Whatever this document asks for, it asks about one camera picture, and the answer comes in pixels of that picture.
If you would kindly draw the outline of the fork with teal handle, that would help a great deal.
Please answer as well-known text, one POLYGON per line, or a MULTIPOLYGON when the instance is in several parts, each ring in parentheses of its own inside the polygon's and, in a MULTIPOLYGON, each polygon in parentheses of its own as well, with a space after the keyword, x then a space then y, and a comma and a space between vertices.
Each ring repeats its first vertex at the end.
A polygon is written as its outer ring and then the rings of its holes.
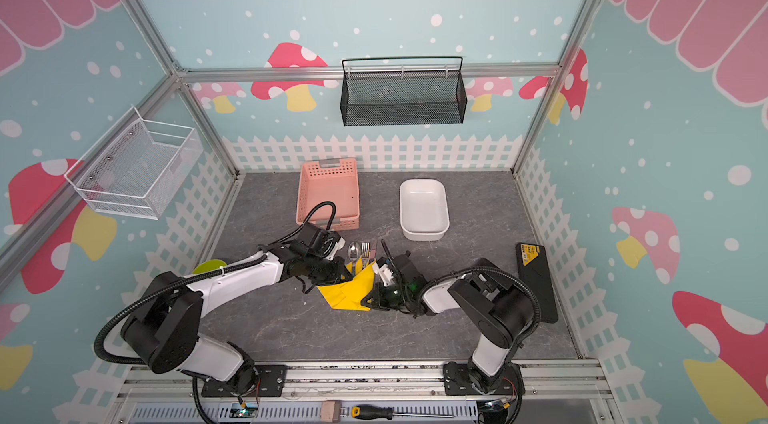
POLYGON ((362 262, 367 265, 371 259, 371 243, 369 241, 363 241, 361 243, 361 259, 362 262))

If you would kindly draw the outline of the spoon with teal handle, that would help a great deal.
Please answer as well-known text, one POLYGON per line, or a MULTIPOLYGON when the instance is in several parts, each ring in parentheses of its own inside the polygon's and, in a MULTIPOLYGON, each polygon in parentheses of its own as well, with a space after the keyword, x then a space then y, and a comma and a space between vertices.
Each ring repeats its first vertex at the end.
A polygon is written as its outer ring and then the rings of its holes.
POLYGON ((361 242, 352 242, 348 249, 348 257, 352 263, 357 263, 363 258, 363 246, 361 242))

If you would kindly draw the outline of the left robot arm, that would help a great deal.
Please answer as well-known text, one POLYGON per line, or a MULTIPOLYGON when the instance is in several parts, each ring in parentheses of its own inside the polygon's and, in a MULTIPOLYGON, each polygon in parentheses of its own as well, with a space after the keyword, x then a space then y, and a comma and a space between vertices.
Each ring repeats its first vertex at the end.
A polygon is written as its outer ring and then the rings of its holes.
POLYGON ((156 276, 145 293, 107 321, 94 339, 105 362, 145 365, 156 374, 179 371, 214 382, 233 396, 253 392, 260 382, 253 358, 237 345, 206 336, 203 317, 261 288, 297 277, 310 286, 351 280, 339 256, 344 239, 311 223, 255 254, 200 274, 156 276))

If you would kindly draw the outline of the yellow paper napkin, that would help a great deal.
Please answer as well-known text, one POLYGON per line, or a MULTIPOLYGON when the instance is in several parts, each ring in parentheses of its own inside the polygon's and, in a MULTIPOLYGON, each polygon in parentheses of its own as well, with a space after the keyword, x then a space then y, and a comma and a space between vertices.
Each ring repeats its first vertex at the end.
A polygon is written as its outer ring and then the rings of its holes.
POLYGON ((373 290, 375 272, 362 258, 354 264, 349 263, 347 268, 349 271, 355 271, 351 281, 319 286, 318 290, 332 309, 369 312, 370 309, 361 302, 373 290))

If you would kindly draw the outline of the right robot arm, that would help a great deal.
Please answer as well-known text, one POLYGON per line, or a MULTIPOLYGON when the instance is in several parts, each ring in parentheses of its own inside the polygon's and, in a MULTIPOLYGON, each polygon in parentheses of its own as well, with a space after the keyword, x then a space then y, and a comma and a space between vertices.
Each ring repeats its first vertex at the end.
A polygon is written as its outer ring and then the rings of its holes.
POLYGON ((409 252, 394 256, 385 242, 381 248, 384 256, 373 266, 376 277, 361 300, 363 307, 413 318, 460 310, 480 332, 465 364, 451 361, 443 366, 445 392, 523 395, 520 367, 511 359, 541 323, 541 305, 532 289, 485 258, 429 281, 409 252))

